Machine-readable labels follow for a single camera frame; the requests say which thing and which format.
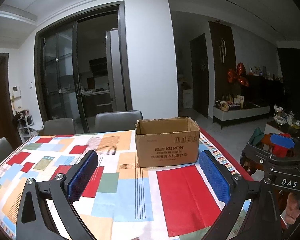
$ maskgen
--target human hand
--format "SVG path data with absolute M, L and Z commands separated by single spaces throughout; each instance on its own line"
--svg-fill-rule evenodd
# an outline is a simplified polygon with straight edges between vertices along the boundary
M 298 209 L 298 200 L 296 200 L 295 195 L 290 192 L 287 200 L 287 210 L 284 220 L 287 224 L 294 224 L 296 219 L 300 216 L 300 209 Z

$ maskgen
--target screw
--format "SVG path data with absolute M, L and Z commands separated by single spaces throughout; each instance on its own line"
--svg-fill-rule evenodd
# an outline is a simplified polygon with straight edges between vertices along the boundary
M 242 175 L 241 174 L 236 173 L 233 176 L 234 176 L 234 179 L 236 179 L 236 180 L 242 180 Z
M 56 180 L 62 180 L 64 175 L 62 173 L 59 173 L 56 175 Z
M 34 182 L 34 179 L 30 178 L 30 179 L 27 179 L 27 184 L 32 184 Z
M 266 184 L 270 184 L 271 183 L 271 180 L 269 178 L 265 178 L 265 183 Z

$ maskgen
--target tiled floor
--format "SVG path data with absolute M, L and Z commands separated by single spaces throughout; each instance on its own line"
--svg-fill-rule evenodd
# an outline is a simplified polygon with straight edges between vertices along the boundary
M 241 152 L 247 145 L 255 128 L 259 127 L 261 131 L 264 131 L 266 123 L 272 120 L 272 118 L 260 119 L 252 122 L 226 126 L 221 129 L 218 123 L 212 123 L 211 118 L 207 119 L 193 109 L 184 109 L 179 116 L 189 116 L 195 120 L 197 124 L 220 143 L 237 162 L 239 162 Z M 263 171 L 256 171 L 256 173 L 252 175 L 255 180 L 261 180 L 263 176 Z

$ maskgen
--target tablecloth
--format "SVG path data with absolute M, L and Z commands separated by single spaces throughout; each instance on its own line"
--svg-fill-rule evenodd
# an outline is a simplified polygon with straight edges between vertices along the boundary
M 15 239 L 26 180 L 45 181 L 66 173 L 93 149 L 98 167 L 73 206 L 98 240 L 201 239 L 225 206 L 218 194 L 222 189 L 210 185 L 198 162 L 139 168 L 134 138 L 134 131 L 31 138 L 0 165 L 0 225 Z M 199 150 L 206 149 L 238 173 L 201 134 Z M 60 234 L 69 239 L 53 201 L 47 202 Z M 237 234 L 249 204 L 243 205 L 229 238 Z

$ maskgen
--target open cardboard box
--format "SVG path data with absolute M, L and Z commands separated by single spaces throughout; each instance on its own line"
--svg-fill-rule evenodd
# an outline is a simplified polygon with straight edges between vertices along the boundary
M 135 130 L 140 167 L 195 163 L 200 128 L 190 117 L 139 120 Z

